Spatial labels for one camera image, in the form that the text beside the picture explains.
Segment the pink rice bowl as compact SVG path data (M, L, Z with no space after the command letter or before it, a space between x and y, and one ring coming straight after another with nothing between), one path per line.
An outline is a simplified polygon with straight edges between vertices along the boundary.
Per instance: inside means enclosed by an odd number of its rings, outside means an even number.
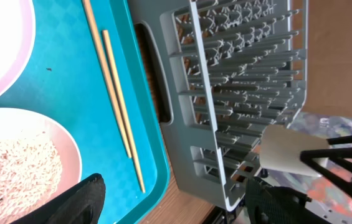
M29 110L0 108L0 223L31 213L80 182L72 135Z

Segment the small white cup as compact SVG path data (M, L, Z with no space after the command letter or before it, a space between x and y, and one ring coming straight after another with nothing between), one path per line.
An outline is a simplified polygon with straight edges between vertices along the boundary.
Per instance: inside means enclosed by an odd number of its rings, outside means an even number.
M302 151L329 148L326 139L271 124L261 137L259 162L264 169L320 177L300 160L300 154Z

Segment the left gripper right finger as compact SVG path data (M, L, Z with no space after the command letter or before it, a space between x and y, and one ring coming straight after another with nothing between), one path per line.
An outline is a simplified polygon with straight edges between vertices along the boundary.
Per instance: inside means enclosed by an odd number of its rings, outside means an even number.
M247 180L245 207L251 223L327 224L305 208L311 198L290 187L275 187L259 177Z

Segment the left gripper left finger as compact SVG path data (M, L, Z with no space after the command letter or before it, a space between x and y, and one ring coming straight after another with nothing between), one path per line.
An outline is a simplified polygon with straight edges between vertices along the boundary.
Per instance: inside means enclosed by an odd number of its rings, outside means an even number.
M11 224L97 224L105 193L103 177L94 173Z

